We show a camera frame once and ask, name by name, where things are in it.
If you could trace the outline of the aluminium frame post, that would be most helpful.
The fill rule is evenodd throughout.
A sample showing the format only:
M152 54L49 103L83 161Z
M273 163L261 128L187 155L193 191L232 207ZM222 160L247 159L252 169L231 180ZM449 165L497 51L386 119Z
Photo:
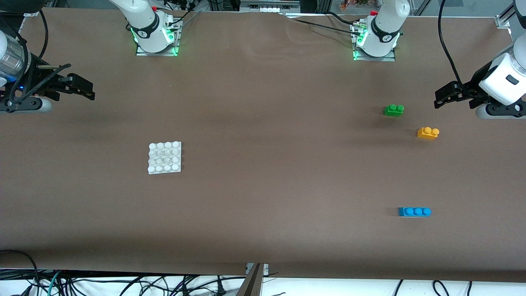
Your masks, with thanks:
M511 4L509 4L501 13L496 15L494 17L496 26L498 29L506 29L510 27L510 20L515 17L516 11L515 11L515 0L512 0Z

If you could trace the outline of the white studded base plate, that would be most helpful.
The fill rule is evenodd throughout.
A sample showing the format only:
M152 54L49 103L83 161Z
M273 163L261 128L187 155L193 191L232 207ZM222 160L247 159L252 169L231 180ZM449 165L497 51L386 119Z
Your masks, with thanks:
M150 143L148 174L176 173L182 170L182 142Z

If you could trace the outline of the grey metal post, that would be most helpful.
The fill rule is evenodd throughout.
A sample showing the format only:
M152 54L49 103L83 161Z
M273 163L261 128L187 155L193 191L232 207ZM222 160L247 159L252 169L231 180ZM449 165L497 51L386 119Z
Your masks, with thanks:
M261 296L263 264L257 263L245 277L235 296Z

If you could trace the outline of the small metal bracket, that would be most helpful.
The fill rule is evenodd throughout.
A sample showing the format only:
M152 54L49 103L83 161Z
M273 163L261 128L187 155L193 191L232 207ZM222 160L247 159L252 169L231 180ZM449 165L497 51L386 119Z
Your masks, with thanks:
M248 263L246 264L245 266L245 275L248 275L252 269L252 267L254 267L255 264L254 263ZM269 265L268 264L263 264L263 277L268 277L269 276Z

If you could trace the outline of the yellow two-stud block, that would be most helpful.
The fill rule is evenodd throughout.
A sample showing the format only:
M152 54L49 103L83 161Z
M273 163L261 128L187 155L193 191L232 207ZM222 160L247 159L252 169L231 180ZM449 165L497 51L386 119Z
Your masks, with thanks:
M422 127L417 131L417 137L425 140L434 140L438 138L438 135L440 134L439 129L433 129L429 126Z

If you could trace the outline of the orange background object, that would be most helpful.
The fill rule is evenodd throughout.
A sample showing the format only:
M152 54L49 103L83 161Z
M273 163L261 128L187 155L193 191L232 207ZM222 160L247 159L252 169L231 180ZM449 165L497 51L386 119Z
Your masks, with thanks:
M350 8L365 7L369 2L370 0L341 0L339 7L341 11L347 11Z

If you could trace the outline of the brown table cover sheet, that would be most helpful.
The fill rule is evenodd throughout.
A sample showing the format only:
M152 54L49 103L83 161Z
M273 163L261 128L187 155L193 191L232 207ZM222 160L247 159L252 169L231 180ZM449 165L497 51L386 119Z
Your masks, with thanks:
M526 120L434 108L454 79L436 18L372 62L279 14L188 15L177 57L136 56L117 10L45 15L45 60L96 99L0 116L0 249L52 269L526 282ZM149 144L175 141L182 170L148 174Z

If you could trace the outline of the blue three-stud block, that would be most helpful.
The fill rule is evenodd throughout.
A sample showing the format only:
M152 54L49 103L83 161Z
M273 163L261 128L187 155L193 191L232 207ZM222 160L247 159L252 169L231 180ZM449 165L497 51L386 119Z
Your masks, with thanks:
M430 217L432 211L427 207L400 207L398 208L399 217Z

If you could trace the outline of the white slotted rail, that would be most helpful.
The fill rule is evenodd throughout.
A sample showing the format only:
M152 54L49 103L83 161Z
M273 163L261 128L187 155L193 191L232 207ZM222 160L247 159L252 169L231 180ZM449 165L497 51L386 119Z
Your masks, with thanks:
M300 13L300 0L240 0L240 12Z

